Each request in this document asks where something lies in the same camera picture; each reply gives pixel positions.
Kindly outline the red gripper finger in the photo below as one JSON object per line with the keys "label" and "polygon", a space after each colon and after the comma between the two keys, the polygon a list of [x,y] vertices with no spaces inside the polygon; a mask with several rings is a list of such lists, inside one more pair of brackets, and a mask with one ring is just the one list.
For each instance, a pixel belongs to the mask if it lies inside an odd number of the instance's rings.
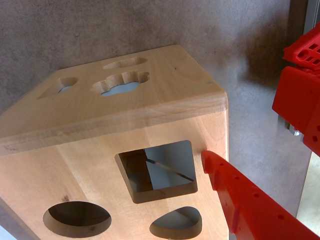
{"label": "red gripper finger", "polygon": [[201,153],[230,233],[238,240],[318,240],[314,232],[218,154]]}

